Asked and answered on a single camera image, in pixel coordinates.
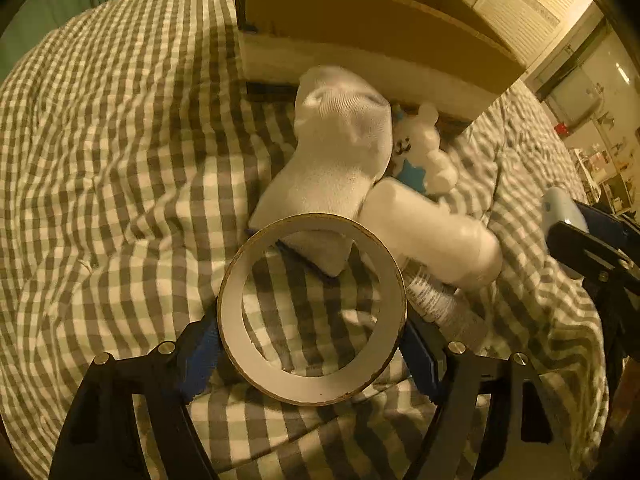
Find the grey checked bed cover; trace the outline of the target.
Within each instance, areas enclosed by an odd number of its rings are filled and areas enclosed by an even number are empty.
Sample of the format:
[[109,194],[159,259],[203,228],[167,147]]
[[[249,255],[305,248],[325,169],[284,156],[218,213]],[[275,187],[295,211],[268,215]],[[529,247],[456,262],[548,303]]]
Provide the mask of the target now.
[[[111,0],[1,86],[1,418],[34,479],[93,357],[147,354],[201,317],[293,154],[293,105],[248,100],[235,29],[233,0]],[[608,418],[601,322],[540,226],[548,188],[584,199],[570,155],[521,81],[447,148],[460,180],[439,203],[487,221],[503,252],[498,280],[466,295],[483,353],[533,358],[584,478]],[[327,373],[366,342],[374,275],[357,254],[336,281],[291,256],[254,267],[250,336],[285,369]],[[401,479],[434,411],[399,351],[325,408],[270,399],[221,359],[189,406],[221,479]]]

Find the white bear figurine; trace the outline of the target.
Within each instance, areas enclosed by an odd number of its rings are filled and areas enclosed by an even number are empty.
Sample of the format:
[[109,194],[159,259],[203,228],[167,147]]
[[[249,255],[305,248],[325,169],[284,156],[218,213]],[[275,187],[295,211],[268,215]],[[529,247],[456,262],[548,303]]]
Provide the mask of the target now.
[[438,118],[436,107],[425,102],[416,115],[398,113],[393,126],[390,174],[425,196],[446,194],[458,182],[456,166],[440,148]]

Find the brown cardboard box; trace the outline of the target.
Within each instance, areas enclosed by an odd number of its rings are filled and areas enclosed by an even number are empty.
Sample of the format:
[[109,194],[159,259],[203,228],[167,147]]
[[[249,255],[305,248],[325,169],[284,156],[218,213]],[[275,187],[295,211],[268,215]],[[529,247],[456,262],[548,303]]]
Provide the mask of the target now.
[[469,124],[524,73],[464,0],[235,0],[244,76],[295,86],[340,66],[386,99]]

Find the white sock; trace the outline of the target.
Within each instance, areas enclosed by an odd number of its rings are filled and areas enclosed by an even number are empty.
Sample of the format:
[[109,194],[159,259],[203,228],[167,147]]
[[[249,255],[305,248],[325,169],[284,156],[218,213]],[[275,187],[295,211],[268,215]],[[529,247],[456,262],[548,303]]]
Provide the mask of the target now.
[[356,219],[390,162],[392,108],[358,75],[337,66],[314,67],[300,77],[294,133],[294,154],[250,217],[253,232],[294,214]]

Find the white handheld electric device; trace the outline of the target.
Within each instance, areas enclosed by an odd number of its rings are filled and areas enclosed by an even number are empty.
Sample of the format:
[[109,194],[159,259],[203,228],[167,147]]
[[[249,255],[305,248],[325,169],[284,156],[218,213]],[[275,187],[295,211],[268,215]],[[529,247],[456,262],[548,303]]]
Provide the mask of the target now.
[[483,222],[452,214],[393,178],[371,188],[358,222],[398,260],[420,263],[437,281],[463,290],[490,284],[502,268],[498,238]]

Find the clear spray bottle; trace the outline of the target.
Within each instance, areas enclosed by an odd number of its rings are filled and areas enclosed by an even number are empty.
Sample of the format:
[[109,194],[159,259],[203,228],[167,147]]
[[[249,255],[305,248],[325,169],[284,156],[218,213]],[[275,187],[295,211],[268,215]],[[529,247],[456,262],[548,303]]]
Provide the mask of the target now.
[[441,283],[422,264],[408,260],[401,268],[409,304],[426,322],[434,323],[448,341],[480,350],[487,335],[485,321],[457,287]]

